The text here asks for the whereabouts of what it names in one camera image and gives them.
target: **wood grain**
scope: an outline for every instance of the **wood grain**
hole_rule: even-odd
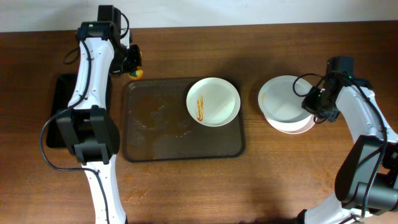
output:
[[[292,218],[333,192],[353,142],[344,118],[299,135],[273,129],[257,106],[262,84],[279,75],[323,74],[337,55],[355,58],[355,74],[375,88],[398,130],[398,22],[133,29],[144,78],[236,80],[247,149],[237,159],[128,163],[116,166],[130,223],[239,223]],[[76,73],[62,64],[73,31],[0,34],[0,223],[93,223],[86,177],[50,169],[39,152],[55,81]],[[123,89],[113,80],[111,116],[122,131]],[[78,166],[66,150],[47,149],[60,166]],[[396,223],[395,213],[367,220]]]

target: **tray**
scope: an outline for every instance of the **tray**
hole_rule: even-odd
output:
[[[242,154],[246,147],[242,111],[230,123],[216,128],[199,124],[189,115],[186,95],[197,81],[199,78],[143,80],[126,88],[123,156],[127,160],[209,159]]]

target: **wooden table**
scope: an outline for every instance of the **wooden table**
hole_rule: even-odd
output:
[[[239,223],[292,218],[333,193],[353,142],[340,116],[299,135],[273,129],[257,106],[259,88],[280,75],[324,74],[347,55],[374,85],[377,103],[398,131],[398,22],[133,29],[145,79],[232,78],[241,85],[246,152],[236,159],[131,164],[116,173],[130,223]],[[50,169],[39,152],[55,81],[76,73],[62,64],[76,47],[73,31],[0,34],[0,223],[93,223],[82,173]],[[122,90],[113,80],[111,116],[123,126]],[[47,149],[60,166],[78,166],[66,150]],[[367,220],[396,223],[387,213]]]

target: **white wall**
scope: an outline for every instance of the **white wall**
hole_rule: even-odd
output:
[[[113,4],[131,27],[398,19],[398,0],[1,0],[0,32],[74,30]]]

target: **white plate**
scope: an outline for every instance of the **white plate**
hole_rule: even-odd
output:
[[[313,126],[313,116],[301,108],[304,98],[293,92],[293,82],[297,77],[284,75],[269,80],[262,86],[258,102],[266,120],[279,131],[302,133]],[[306,94],[311,89],[309,82],[300,79],[296,82],[296,91]]]
[[[188,112],[195,121],[205,126],[228,124],[236,117],[240,107],[238,91],[221,78],[204,78],[196,82],[187,95]]]

